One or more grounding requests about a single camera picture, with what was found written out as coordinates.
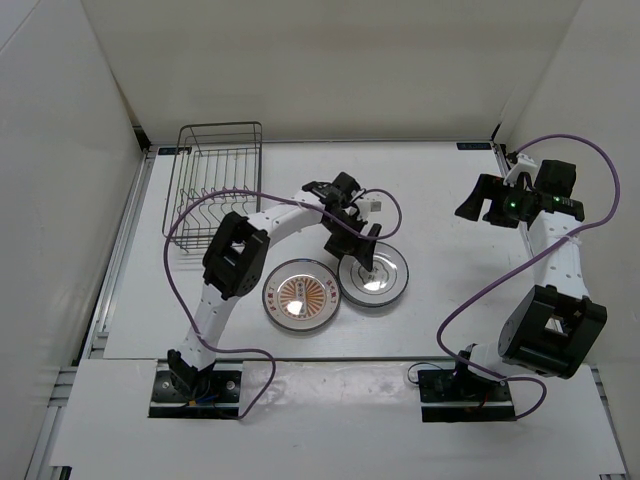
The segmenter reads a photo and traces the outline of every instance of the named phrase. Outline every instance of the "metal rack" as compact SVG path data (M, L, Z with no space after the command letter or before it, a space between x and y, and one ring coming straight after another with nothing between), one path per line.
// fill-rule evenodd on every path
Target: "metal rack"
M232 122L185 125L175 148L171 181L162 222L166 237L185 209L202 196L217 191L260 191L262 125ZM222 218L260 209L260 199L229 192L203 202L180 224L171 240L187 252L205 249Z

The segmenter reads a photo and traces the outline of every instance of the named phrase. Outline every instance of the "white base panel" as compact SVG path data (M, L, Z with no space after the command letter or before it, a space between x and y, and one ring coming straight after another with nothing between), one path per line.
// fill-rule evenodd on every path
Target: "white base panel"
M279 363L244 422L149 419L156 362L85 360L52 465L71 480L563 479L624 468L588 367L548 379L547 402L518 422L424 424L409 363ZM241 404L269 365L245 363ZM512 387L516 410L535 385Z
M337 267L337 260L323 250L329 233L322 226L311 227L269 251L262 281L238 303L221 348L255 346L288 359L441 355L435 341L440 322L528 258L517 230L454 216L479 174L498 174L492 151L459 151L455 143L435 142L266 144L263 157L262 189L268 193L290 196L311 180L331 181L346 171L364 187L381 187L396 195L404 223L386 242L406 258L409 286L397 302L378 310L343 301L326 328L306 336L277 329L262 306L267 275L301 257ZM153 167L128 264L121 272L105 358L164 358L187 331L162 268L161 227L172 161L173 157L158 157ZM383 233L388 232L396 221L391 202L384 202L383 211L372 214L370 221L382 223ZM202 290L201 255L185 255L177 247L170 255L177 285L195 310ZM530 272L508 282L454 322L445 341L460 349L495 340L532 285Z

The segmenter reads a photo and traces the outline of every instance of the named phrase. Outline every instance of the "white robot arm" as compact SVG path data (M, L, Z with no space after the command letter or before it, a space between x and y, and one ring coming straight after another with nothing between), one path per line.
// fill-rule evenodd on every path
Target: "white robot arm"
M200 333L190 328L183 343L168 352L176 389L186 396L192 395L199 377L206 376L213 367L216 353L206 348L203 341L209 347L217 348L238 300L258 283L268 249L289 235L321 223L332 234L325 245L326 250L338 258L355 256L371 270L375 240L356 237L322 213L326 210L360 232L369 213L379 211L381 207L380 201L366 195L356 197L360 190L352 177L341 173L332 183L305 185L291 197L296 205L279 204L248 217L235 212L225 216L203 260L204 285L194 317ZM377 237L380 228L374 224L368 236Z
M584 221L582 203L570 198L575 165L544 160L538 167L524 155L514 160L505 178L480 175L455 213L477 221L484 200L491 200L483 219L506 228L523 225L534 257ZM534 286L506 321L498 341L469 345L458 353L454 370L423 372L420 385L429 404L423 418L513 419L513 406L500 405L510 398L502 379L521 379L522 374L566 379L576 373L607 320L606 308L591 301L584 285L578 240L569 238L533 268ZM468 408L469 402L483 408Z
M528 173L531 178L535 179L537 177L538 170L539 167L528 156L522 154L518 155L517 163L505 177L504 184L511 187L516 186L517 178L522 175L523 172ZM564 198L560 195L552 195L552 201L558 203L564 201ZM530 257L534 257L551 247L560 237L578 228L580 225L582 225L582 221L578 220L576 215L562 213L559 211L540 211L535 217L535 220L533 220L530 225L528 225L528 228L525 229L526 245L529 249ZM536 328L538 333L546 335L548 337L547 341L554 339L559 340L558 342L555 342L556 345L558 345L555 349L556 352L563 348L562 344L567 344L568 346L570 337L576 336L577 332L574 330L576 330L576 323L581 317L584 317L589 313L592 317L597 317L597 320L594 319L594 321L585 319L586 325L593 323L593 328L583 331L582 333L586 335L586 337L581 340L580 344L576 344L573 347L573 350L576 353L580 352L580 355L576 356L573 361L565 360L563 365L559 364L555 369L533 369L533 371L543 376L559 374L564 378L568 378L573 375L575 368L579 365L577 360L580 360L581 362L584 359L584 355L586 355L587 351L591 347L592 340L595 340L595 337L606 321L606 311L604 311L604 307L599 307L598 305L592 304L590 301L588 302L590 296L582 276L579 245L577 238L572 238L569 242L565 243L533 266L534 284L538 287L538 290L542 291L545 289L547 291L551 291L550 293L552 295L555 293L559 295L559 299L564 300L563 305L556 306L553 312L550 311L551 305L549 305L548 302L546 309L538 308L537 310L541 311L538 312L537 317L542 316L546 318L545 316L550 314L548 321L546 321L543 326L531 326L531 328ZM512 318L507 322L507 325L505 325L505 329L503 330L500 340L489 344L472 346L470 349L469 360L472 363L481 365L506 377L518 374L531 374L531 365L527 365L526 363L520 364L517 359L505 359L503 358L503 355L508 349L508 345L514 340L515 322L519 321L521 325L522 320L524 320L521 317L526 316L526 313L531 309L531 306L534 305L534 307L536 307L537 303L538 301L530 298L530 296L525 298L523 304L521 304L519 309L514 312ZM533 317L534 310L535 308L529 311L529 317ZM571 322L570 319L565 318L567 316L572 316L574 321ZM528 323L534 323L533 319L530 319ZM541 337L538 338L537 343L543 343ZM529 347L530 350L534 350L535 348L539 347ZM469 367L469 371L479 377L483 377L488 380L495 380L495 377L472 366Z

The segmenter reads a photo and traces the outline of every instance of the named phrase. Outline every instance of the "white plate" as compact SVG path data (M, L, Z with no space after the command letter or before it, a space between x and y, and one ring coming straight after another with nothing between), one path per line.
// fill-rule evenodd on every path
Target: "white plate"
M340 305L331 270L315 260L297 259L277 267L264 283L262 303L277 325L308 332L329 322Z
M356 305L382 307L395 301L407 288L409 267L398 250L378 242L371 272L354 257L345 256L338 265L338 281L344 296Z

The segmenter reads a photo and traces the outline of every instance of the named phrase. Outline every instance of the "purple cable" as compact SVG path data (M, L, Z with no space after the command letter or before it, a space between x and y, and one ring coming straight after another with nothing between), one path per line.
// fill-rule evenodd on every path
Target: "purple cable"
M222 349L222 348L217 348L217 347L214 347L212 345L209 345L209 343L200 336L200 329L196 325L196 322L195 322L195 320L193 318L193 315L191 314L191 311L189 310L189 307L187 306L186 302L182 298L182 295L180 294L180 291L178 290L178 287L176 286L176 283L173 280L173 275L171 274L171 268L169 267L169 245L171 243L171 239L173 238L173 235L176 233L176 230L178 229L180 224L184 221L184 219L187 217L187 215L189 215L189 213L191 213L191 211L194 208L196 208L198 205L200 205L202 202L204 202L206 200L209 200L211 198L214 198L214 197L222 196L222 195L236 194L236 195L253 195L255 197L261 197L261 198L266 198L268 200L274 200L276 202L285 203L287 205L297 205L299 207L304 207L304 208L308 208L308 209L311 209L311 210L315 210L317 212L320 212L322 215L324 215L326 217L329 217L331 220L336 222L338 225L340 225L342 228L344 228L348 232L350 232L350 233L356 235L358 238L361 238L361 239L364 239L364 240L384 240L386 238L392 237L400 229L400 225L402 224L402 210L400 208L400 204L398 203L396 198L393 195L391 195L391 193L389 193L386 190L383 190L381 188L374 188L374 189L371 189L371 190L367 190L365 193L382 193L382 194L386 195L387 197L389 197L389 199L391 199L391 201L395 205L395 207L396 207L396 209L398 211L398 223L396 224L396 227L390 233L387 233L386 235L381 235L379 237L369 237L367 235L362 235L360 232L358 232L358 231L354 230L353 228L349 227L346 223L344 223L342 220L337 218L335 215L333 215L333 214L331 214L329 212L326 212L322 207L318 207L316 205L311 205L311 204L304 203L304 202L298 202L298 201L292 200L290 198L282 198L282 197L277 197L275 195L269 195L268 193L254 192L253 190L237 190L237 189L221 190L221 191L212 192L212 193L209 193L209 194L207 194L207 195L205 195L203 197L200 197L195 202L193 202L191 205L189 205L185 209L185 211L182 212L182 214L180 214L180 216L177 218L177 220L174 222L174 224L171 225L171 228L169 229L169 232L167 233L167 237L166 237L165 242L164 242L164 249L162 251L162 261L164 263L164 273L167 276L167 281L169 282L169 287L171 287L171 290L173 291L173 294L178 299L178 303L180 303L180 306L184 310L184 313L187 315L187 319L189 320L189 323L191 324L191 328L195 332L195 334L198 337L198 340L200 341L200 343L202 343L202 345L207 350L211 350L212 352L215 352L215 353L224 353L224 354L257 353L257 354L260 354L260 355L263 355L263 356L267 357L269 362L271 362L271 375L269 375L269 379L264 384L262 389L258 392L258 394L253 398L253 400L251 400L251 402L249 403L249 405L247 406L245 411L242 414L239 414L236 417L231 417L231 416L224 415L225 418L232 418L232 419L235 419L235 420L242 420L243 418L245 418L247 416L247 414L251 411L251 409L256 404L256 402L258 400L260 400L260 397L262 397L264 392L267 391L267 389L269 388L269 386L273 382L273 379L276 376L276 360L275 360L275 358L273 358L273 355L271 355L266 350L262 350L260 348Z
M489 293L490 291L492 291L496 287L502 285L507 280L515 277L519 273L523 272L524 270L526 270L527 268L529 268L533 264L539 262L540 260L542 260L544 257L549 255L554 250L557 250L558 248L560 248L567 241L569 241L570 237L573 237L573 236L577 235L580 232L584 232L585 230L589 230L591 228L600 227L600 226L604 225L605 223L607 223L609 220L611 220L613 218L613 216L615 215L616 210L618 209L618 204L620 203L620 178L618 177L618 172L616 171L616 167L613 165L613 161L611 160L609 155L607 155L607 153L604 150L602 150L602 148L600 148L595 143L591 142L590 140L587 140L586 138L579 137L577 135L570 135L570 134L566 134L566 133L556 133L556 134L552 134L552 135L545 135L543 137L539 137L539 138L536 138L534 140L531 140L530 142L525 143L524 145L522 145L519 149L516 150L516 152L520 153L525 148L528 148L528 147L530 147L532 145L535 145L536 143L542 142L544 140L549 140L549 139L552 139L552 138L567 138L567 139L570 139L570 140L575 140L575 141L580 142L580 143L584 143L585 145L588 145L591 148L593 148L595 151L597 151L602 156L602 158L604 158L605 162L607 162L607 166L609 167L609 170L611 171L611 176L613 177L613 184L614 184L614 188L615 188L615 194L614 194L614 197L613 197L613 204L611 205L611 209L609 210L609 213L602 220L599 220L599 221L593 222L593 223L588 223L588 224L585 224L585 225L581 225L578 228L575 228L575 229L571 230L569 233L567 233L564 237L560 238L556 243L551 245L546 250L543 250L538 255L536 255L535 257L531 258L527 262L523 263L519 267L514 268L509 273L507 273L504 276L500 277L499 279L497 279L495 282L491 283L490 285L487 285L485 288L483 288L478 293L476 293L474 296L472 296L469 300L467 300L462 305L460 305L458 308L456 308L444 320L444 322L442 322L442 324L440 325L440 328L438 328L438 332L436 333L436 340L437 340L438 345L440 346L440 348L442 350L444 350L448 355L453 357L456 361L465 363L465 364L467 364L467 365L469 365L469 366L471 366L473 368L476 368L476 369L478 369L478 370L480 370L480 371L482 371L484 373L492 375L492 376L494 376L494 377L496 377L496 378L498 378L500 380L505 380L505 381L509 381L509 382L533 382L533 383L537 383L538 385L540 385L542 387L542 394L540 395L540 399L529 410L527 410L524 413L521 413L520 415L516 415L515 416L516 420L518 420L520 418L524 418L524 417L526 417L528 415L531 415L533 412L535 412L540 407L540 405L542 405L542 403L544 402L545 398L547 397L547 386L544 384L544 382L542 382L540 379L533 378L533 377L509 377L509 378L507 378L504 375L499 374L498 372L494 372L493 370L485 368L482 365L478 365L478 364L476 364L474 362L471 362L471 361L467 360L466 358L461 357L460 355L457 355L454 351L452 351L447 346L445 346L445 344L442 342L442 334L444 333L445 328L447 328L447 326L458 315L460 315L462 312L464 312L473 303L475 303L476 301L478 301L479 299L484 297L487 293Z

